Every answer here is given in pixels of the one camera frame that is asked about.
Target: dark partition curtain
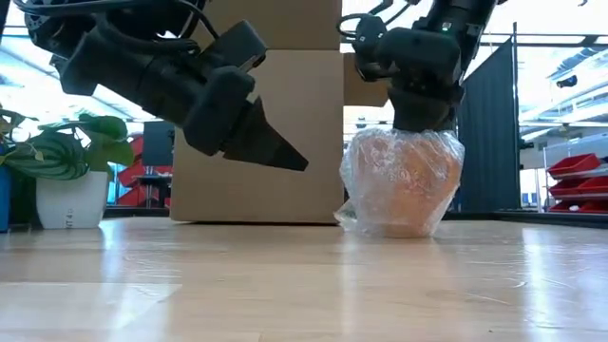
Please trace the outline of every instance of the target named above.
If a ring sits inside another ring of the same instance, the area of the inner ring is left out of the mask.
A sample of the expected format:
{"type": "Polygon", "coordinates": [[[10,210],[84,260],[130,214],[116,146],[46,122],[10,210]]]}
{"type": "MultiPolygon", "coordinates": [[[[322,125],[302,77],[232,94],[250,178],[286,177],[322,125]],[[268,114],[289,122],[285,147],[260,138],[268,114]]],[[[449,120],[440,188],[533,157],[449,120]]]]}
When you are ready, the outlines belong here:
{"type": "Polygon", "coordinates": [[[463,212],[520,208],[517,53],[502,44],[465,81],[458,137],[466,156],[460,189],[463,212]]]}
{"type": "Polygon", "coordinates": [[[2,34],[4,33],[4,27],[7,24],[9,7],[10,0],[0,0],[0,43],[2,43],[2,34]]]}

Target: black cable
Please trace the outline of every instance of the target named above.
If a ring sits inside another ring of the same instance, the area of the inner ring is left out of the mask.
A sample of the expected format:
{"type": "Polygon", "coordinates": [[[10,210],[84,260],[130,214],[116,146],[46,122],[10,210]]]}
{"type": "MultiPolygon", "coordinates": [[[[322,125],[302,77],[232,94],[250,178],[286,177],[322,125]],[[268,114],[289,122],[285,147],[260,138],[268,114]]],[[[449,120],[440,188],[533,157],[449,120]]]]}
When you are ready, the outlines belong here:
{"type": "Polygon", "coordinates": [[[199,19],[203,25],[205,25],[205,28],[207,29],[207,31],[209,31],[209,34],[211,34],[211,36],[214,39],[218,39],[219,38],[219,34],[216,31],[216,29],[213,27],[213,25],[211,25],[211,22],[209,21],[209,19],[207,18],[207,16],[202,12],[202,9],[197,7],[196,5],[186,1],[186,0],[175,0],[178,4],[188,8],[193,14],[194,16],[199,19]]]}
{"type": "Polygon", "coordinates": [[[122,33],[108,20],[107,14],[95,17],[100,33],[115,44],[132,51],[150,54],[176,53],[180,51],[200,52],[197,42],[190,39],[169,39],[163,41],[146,41],[122,33]]]}
{"type": "MultiPolygon", "coordinates": [[[[399,9],[393,16],[391,16],[391,18],[389,20],[387,20],[385,22],[385,25],[388,26],[389,24],[394,22],[397,18],[402,16],[403,13],[405,13],[406,10],[408,10],[410,6],[411,6],[410,3],[405,4],[402,9],[399,9]]],[[[345,22],[352,20],[352,19],[361,19],[364,15],[368,15],[368,14],[369,13],[348,14],[348,15],[345,15],[342,18],[340,18],[340,21],[338,21],[338,25],[336,26],[340,35],[343,37],[347,37],[347,38],[356,38],[356,34],[354,32],[346,32],[345,30],[343,30],[342,24],[344,24],[345,22]]]]}
{"type": "Polygon", "coordinates": [[[391,16],[391,18],[389,20],[387,20],[384,24],[386,26],[390,25],[390,23],[392,23],[393,21],[395,21],[397,18],[399,18],[400,16],[403,15],[403,13],[406,12],[406,10],[409,9],[409,7],[411,6],[411,4],[406,4],[405,6],[403,6],[402,9],[399,9],[399,11],[397,11],[395,13],[395,15],[391,16]]]}
{"type": "Polygon", "coordinates": [[[356,38],[357,35],[355,33],[346,32],[345,30],[343,30],[342,24],[344,24],[347,21],[352,20],[352,19],[361,19],[364,15],[367,15],[367,14],[366,13],[347,14],[347,15],[343,16],[342,18],[340,18],[340,20],[338,21],[338,24],[336,25],[336,29],[338,30],[340,35],[343,37],[356,38]]]}
{"type": "Polygon", "coordinates": [[[102,0],[84,1],[73,4],[32,5],[23,0],[12,2],[24,13],[40,16],[68,16],[106,12],[110,10],[131,9],[137,6],[151,5],[160,0],[102,0]]]}

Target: clear plastic wrap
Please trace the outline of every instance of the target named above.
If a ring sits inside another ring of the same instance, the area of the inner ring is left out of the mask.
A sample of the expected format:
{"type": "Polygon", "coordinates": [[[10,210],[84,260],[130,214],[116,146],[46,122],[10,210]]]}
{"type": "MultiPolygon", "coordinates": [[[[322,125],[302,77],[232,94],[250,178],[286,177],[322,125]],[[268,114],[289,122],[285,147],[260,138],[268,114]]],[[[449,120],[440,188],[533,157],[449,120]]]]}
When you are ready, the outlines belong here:
{"type": "Polygon", "coordinates": [[[360,131],[340,167],[350,199],[335,216],[347,232],[428,237],[458,189],[464,158],[452,132],[360,131]]]}

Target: wooden floor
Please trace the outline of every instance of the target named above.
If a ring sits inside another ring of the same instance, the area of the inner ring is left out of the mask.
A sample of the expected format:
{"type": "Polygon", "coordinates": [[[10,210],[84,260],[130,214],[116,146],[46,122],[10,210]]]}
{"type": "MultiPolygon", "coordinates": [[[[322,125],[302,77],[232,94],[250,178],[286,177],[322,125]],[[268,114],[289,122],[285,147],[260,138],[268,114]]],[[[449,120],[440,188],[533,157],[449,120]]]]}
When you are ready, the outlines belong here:
{"type": "Polygon", "coordinates": [[[608,231],[172,225],[0,236],[0,341],[608,341],[608,231]]]}

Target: red storage bin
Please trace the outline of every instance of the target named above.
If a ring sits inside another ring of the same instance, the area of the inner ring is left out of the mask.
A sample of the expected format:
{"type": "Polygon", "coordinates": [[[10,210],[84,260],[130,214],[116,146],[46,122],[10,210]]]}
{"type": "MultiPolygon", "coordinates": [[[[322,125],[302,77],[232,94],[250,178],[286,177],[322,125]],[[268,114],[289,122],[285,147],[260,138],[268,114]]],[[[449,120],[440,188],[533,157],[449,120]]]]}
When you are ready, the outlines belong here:
{"type": "Polygon", "coordinates": [[[133,149],[133,155],[137,159],[143,153],[143,136],[135,138],[130,144],[131,149],[133,149]]]}
{"type": "Polygon", "coordinates": [[[589,171],[598,168],[601,162],[595,154],[568,157],[547,170],[552,177],[559,177],[575,172],[589,171]]]}
{"type": "Polygon", "coordinates": [[[173,166],[155,166],[154,171],[158,174],[173,174],[173,166]]]}
{"type": "Polygon", "coordinates": [[[138,206],[145,201],[145,189],[136,186],[118,199],[118,205],[138,206]]]}
{"type": "Polygon", "coordinates": [[[580,209],[582,208],[583,205],[584,205],[584,203],[580,202],[580,201],[563,200],[560,203],[549,208],[549,211],[552,213],[580,213],[580,209]],[[570,210],[570,208],[575,205],[577,205],[579,207],[579,210],[578,211],[570,210]]]}
{"type": "Polygon", "coordinates": [[[124,187],[129,187],[135,181],[137,181],[138,176],[141,176],[145,173],[145,169],[143,168],[142,161],[135,161],[135,163],[125,170],[119,172],[118,180],[124,187]]]}
{"type": "Polygon", "coordinates": [[[581,194],[608,194],[608,176],[593,177],[587,180],[580,185],[579,192],[581,194]]]}
{"type": "Polygon", "coordinates": [[[549,188],[549,192],[554,197],[576,195],[580,193],[579,186],[583,185],[587,179],[562,180],[549,188]]]}
{"type": "Polygon", "coordinates": [[[588,201],[580,208],[584,214],[608,214],[608,200],[588,201]]]}

